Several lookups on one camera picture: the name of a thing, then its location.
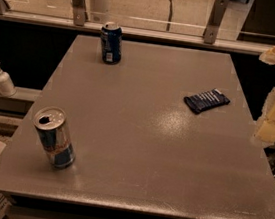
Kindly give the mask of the silver blue redbull can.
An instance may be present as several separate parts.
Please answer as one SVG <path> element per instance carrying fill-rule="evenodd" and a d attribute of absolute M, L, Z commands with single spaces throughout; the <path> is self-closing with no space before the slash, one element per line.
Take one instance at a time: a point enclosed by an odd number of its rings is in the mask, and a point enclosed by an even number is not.
<path fill-rule="evenodd" d="M 33 118 L 44 152 L 57 169 L 67 168 L 75 159 L 66 120 L 64 111 L 54 106 L 42 108 Z"/>

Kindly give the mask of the blue pepsi can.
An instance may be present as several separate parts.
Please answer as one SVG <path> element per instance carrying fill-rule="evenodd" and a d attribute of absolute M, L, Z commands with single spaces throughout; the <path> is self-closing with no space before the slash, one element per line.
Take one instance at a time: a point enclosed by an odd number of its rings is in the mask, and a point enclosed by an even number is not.
<path fill-rule="evenodd" d="M 106 22 L 100 30 L 102 60 L 107 64 L 117 64 L 121 61 L 122 29 L 113 21 Z"/>

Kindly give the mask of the right metal railing bracket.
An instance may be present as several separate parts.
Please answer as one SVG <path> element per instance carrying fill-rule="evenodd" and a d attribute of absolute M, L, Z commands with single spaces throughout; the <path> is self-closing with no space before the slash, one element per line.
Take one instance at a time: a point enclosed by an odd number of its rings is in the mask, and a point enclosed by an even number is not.
<path fill-rule="evenodd" d="M 209 21 L 204 30 L 203 39 L 205 44 L 212 45 L 215 43 L 229 1 L 230 0 L 214 0 L 211 15 L 209 15 Z"/>

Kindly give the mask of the white pump dispenser bottle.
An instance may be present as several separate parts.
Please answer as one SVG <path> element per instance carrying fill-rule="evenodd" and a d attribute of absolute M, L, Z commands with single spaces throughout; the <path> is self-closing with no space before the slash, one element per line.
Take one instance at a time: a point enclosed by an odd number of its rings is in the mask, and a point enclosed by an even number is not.
<path fill-rule="evenodd" d="M 0 66 L 0 94 L 1 96 L 12 96 L 16 93 L 16 88 L 9 73 L 4 72 Z"/>

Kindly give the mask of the dark blue snack packet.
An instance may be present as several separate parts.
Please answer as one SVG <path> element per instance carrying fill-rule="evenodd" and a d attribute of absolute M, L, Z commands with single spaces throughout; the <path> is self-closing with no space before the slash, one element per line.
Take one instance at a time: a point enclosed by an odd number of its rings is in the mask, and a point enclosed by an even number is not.
<path fill-rule="evenodd" d="M 230 100 L 220 90 L 214 88 L 211 91 L 204 91 L 183 98 L 185 104 L 194 114 L 200 114 L 212 108 L 230 104 Z"/>

